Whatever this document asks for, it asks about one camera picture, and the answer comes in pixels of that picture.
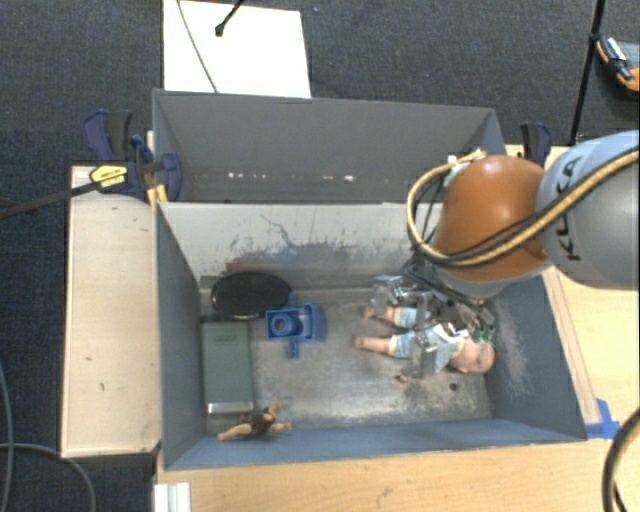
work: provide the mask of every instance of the bin floor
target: bin floor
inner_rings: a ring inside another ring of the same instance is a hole
[[[297,306],[321,306],[327,319],[324,342],[300,341],[299,359],[289,357],[287,340],[267,340],[264,319],[250,323],[253,384],[257,407],[277,396],[279,420],[296,430],[412,422],[490,418],[482,375],[445,368],[422,381],[403,384],[395,377],[409,360],[358,350],[356,335],[390,336],[394,327],[362,318],[369,289],[296,291]],[[233,418],[210,418],[216,434]]]

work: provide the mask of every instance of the blue plastic object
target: blue plastic object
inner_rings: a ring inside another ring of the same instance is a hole
[[[100,192],[135,197],[140,201],[147,200],[150,186],[144,182],[145,172],[153,167],[153,153],[140,135],[129,138],[128,125],[130,113],[116,112],[110,114],[104,109],[89,114],[82,123],[82,135],[85,144],[93,150],[99,162],[121,162],[127,168],[127,182],[109,187]],[[128,148],[133,148],[135,161],[129,157]],[[169,201],[175,201],[182,187],[182,168],[175,152],[163,153],[161,156],[164,175],[159,179],[167,188]]]
[[[587,435],[589,439],[613,439],[620,428],[620,423],[613,421],[611,418],[607,402],[600,398],[597,398],[596,402],[598,403],[598,409],[600,409],[602,422],[585,425]]]
[[[289,294],[287,309],[270,310],[265,313],[267,339],[288,339],[289,357],[299,359],[298,342],[325,341],[327,321],[322,308],[306,302],[296,307],[293,293]]]

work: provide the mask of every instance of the yellow cable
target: yellow cable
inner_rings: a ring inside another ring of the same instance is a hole
[[[421,240],[420,233],[418,231],[418,227],[416,226],[415,218],[413,217],[413,202],[415,201],[415,197],[418,194],[418,191],[425,183],[427,183],[432,178],[439,176],[445,172],[448,172],[453,166],[458,163],[464,163],[470,160],[475,160],[479,158],[479,152],[472,153],[467,155],[466,157],[461,158],[455,163],[442,165],[432,169],[427,172],[422,178],[420,178],[416,184],[409,191],[409,195],[407,196],[407,224],[409,226],[409,231],[411,236],[418,244],[418,247],[425,253],[435,258],[444,260],[448,265],[452,265],[455,267],[468,267],[472,265],[478,265],[487,262],[493,258],[499,257],[508,253],[512,249],[518,247],[520,244],[524,243],[528,237],[535,235],[536,233],[542,231],[544,228],[552,224],[556,221],[560,215],[566,212],[569,208],[571,208],[574,204],[580,201],[584,196],[586,196],[591,190],[593,190],[601,181],[608,178],[610,175],[614,174],[618,170],[626,167],[627,165],[631,165],[633,162],[638,160],[638,151],[633,151],[628,153],[609,164],[601,167],[596,172],[594,172],[589,178],[587,178],[583,183],[581,183],[578,187],[576,187],[571,193],[567,194],[567,196],[558,203],[555,207],[553,207],[549,212],[547,212],[544,216],[534,222],[531,226],[525,229],[522,233],[515,236],[513,239],[506,241],[505,243],[499,245],[498,247],[489,250],[483,254],[477,255],[475,257],[462,259],[459,261],[451,261],[451,256],[443,254],[439,251],[433,249],[429,244],[427,244],[424,240]]]

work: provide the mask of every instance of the blue clamp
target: blue clamp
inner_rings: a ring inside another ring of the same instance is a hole
[[[175,152],[163,153],[154,163],[153,153],[140,135],[129,138],[132,114],[127,111],[109,113],[104,109],[89,114],[82,123],[84,141],[101,164],[118,162],[127,168],[127,181],[101,192],[124,194],[140,201],[147,200],[147,191],[155,182],[164,184],[169,201],[175,201],[182,187],[182,168]]]
[[[522,123],[520,125],[524,145],[524,157],[544,168],[551,153],[551,132],[542,123]]]
[[[600,410],[600,423],[585,425],[589,439],[613,439],[620,428],[620,423],[613,421],[607,402],[596,398],[598,409]]]
[[[265,313],[267,339],[288,339],[289,357],[299,359],[298,342],[325,341],[327,321],[322,309],[311,303],[296,308],[293,293],[289,294],[287,309],[275,309]]]

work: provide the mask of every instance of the blue clamp handle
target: blue clamp handle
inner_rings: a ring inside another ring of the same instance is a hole
[[[140,201],[147,200],[147,191],[151,188],[144,181],[146,172],[152,170],[154,157],[152,151],[140,135],[134,135],[128,139],[127,130],[131,120],[129,112],[116,112],[111,114],[104,109],[96,110],[89,114],[82,123],[82,135],[84,141],[98,157],[100,163],[118,161],[127,168],[127,182],[100,190],[104,193],[116,193],[134,197]],[[126,145],[134,149],[135,162],[128,160]],[[163,153],[160,157],[164,176],[157,180],[167,188],[169,201],[176,201],[182,188],[182,167],[175,152]]]
[[[104,109],[96,110],[82,122],[84,142],[93,150],[100,163],[112,162],[116,159],[105,129],[108,115]]]

